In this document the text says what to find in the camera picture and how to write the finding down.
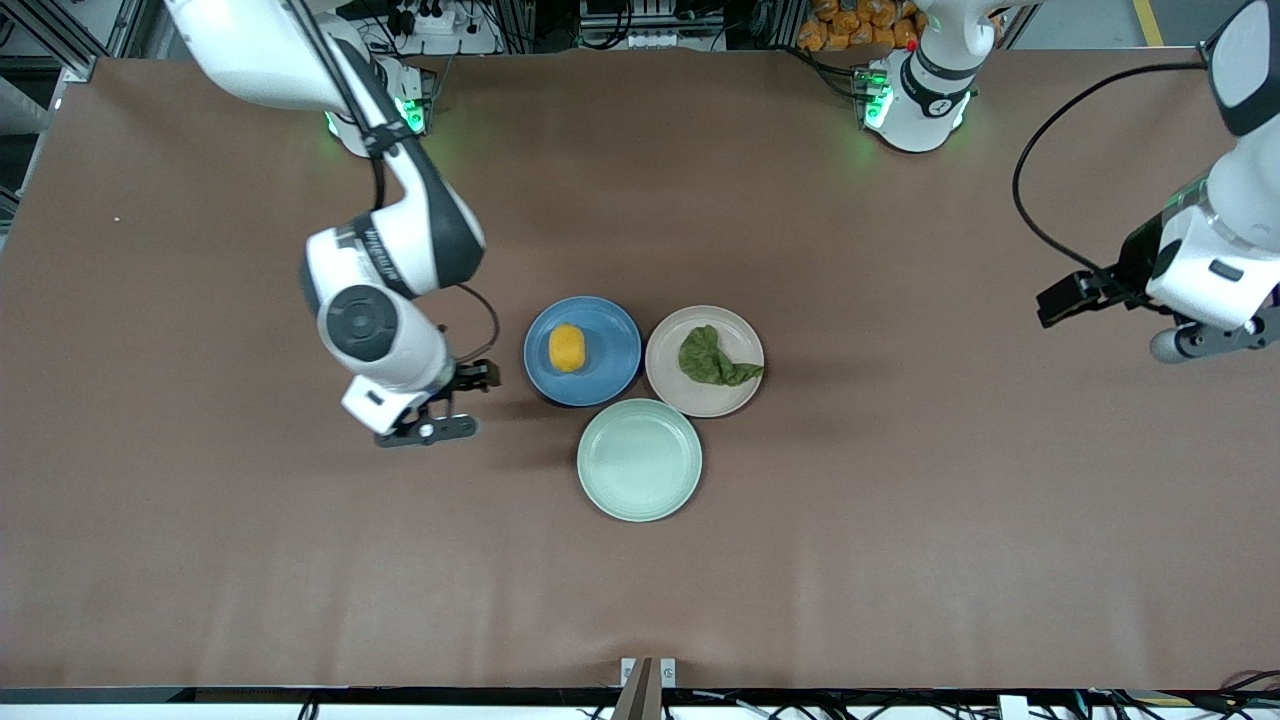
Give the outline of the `yellow lemon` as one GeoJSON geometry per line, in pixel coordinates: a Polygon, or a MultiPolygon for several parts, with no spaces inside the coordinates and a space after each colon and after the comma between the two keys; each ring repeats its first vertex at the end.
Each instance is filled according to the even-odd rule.
{"type": "Polygon", "coordinates": [[[554,327],[547,341],[547,357],[550,366],[562,374],[580,372],[588,363],[588,342],[581,328],[571,323],[554,327]]]}

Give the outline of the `green lettuce leaf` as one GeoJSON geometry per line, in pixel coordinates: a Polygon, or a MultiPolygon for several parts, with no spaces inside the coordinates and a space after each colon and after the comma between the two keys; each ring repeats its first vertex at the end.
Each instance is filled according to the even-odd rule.
{"type": "Polygon", "coordinates": [[[678,368],[692,382],[708,386],[739,387],[760,378],[764,366],[736,363],[721,347],[713,325],[692,328],[678,347],[678,368]]]}

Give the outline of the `blue plate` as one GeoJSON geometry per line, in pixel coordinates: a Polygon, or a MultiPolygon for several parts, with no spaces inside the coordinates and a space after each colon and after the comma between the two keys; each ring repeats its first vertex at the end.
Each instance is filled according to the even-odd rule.
{"type": "Polygon", "coordinates": [[[618,304],[580,295],[562,299],[544,309],[529,327],[524,341],[524,370],[545,398],[567,407],[607,404],[635,380],[643,360],[643,337],[618,304]],[[570,324],[582,332],[585,364],[562,372],[550,361],[553,331],[570,324]]]}

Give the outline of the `pale green plate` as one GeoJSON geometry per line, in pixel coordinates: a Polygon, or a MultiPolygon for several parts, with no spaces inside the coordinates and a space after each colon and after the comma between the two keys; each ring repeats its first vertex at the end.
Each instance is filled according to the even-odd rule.
{"type": "Polygon", "coordinates": [[[600,410],[576,452],[579,483],[605,515],[659,521],[698,491],[704,465],[695,425],[668,404],[627,398],[600,410]]]}

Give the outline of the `beige pink plate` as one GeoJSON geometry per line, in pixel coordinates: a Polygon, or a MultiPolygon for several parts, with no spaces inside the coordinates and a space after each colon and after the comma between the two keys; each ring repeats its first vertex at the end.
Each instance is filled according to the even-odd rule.
{"type": "Polygon", "coordinates": [[[695,305],[669,314],[652,332],[645,351],[645,374],[657,396],[695,418],[718,418],[744,407],[762,386],[763,375],[739,387],[700,384],[678,368],[678,347],[689,332],[713,325],[719,346],[736,363],[765,365],[764,347],[755,329],[724,307],[695,305]]]}

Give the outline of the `bag of orange fruits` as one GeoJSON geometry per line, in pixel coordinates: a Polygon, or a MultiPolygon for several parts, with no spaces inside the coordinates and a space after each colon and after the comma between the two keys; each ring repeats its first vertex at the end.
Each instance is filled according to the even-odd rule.
{"type": "Polygon", "coordinates": [[[929,19],[914,0],[808,0],[795,45],[809,53],[873,44],[913,50],[929,19]]]}

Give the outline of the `white power strip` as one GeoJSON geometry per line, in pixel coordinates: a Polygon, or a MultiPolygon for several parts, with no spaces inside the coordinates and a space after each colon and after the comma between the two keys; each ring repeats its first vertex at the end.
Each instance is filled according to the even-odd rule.
{"type": "Polygon", "coordinates": [[[483,0],[385,0],[393,49],[410,56],[497,55],[506,40],[483,0]]]}

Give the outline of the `metal table edge bracket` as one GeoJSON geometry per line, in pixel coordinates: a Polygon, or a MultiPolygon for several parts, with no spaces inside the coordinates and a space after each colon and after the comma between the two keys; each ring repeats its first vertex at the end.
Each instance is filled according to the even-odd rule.
{"type": "Polygon", "coordinates": [[[620,660],[620,694],[611,720],[669,720],[664,693],[677,687],[673,657],[620,660]]]}

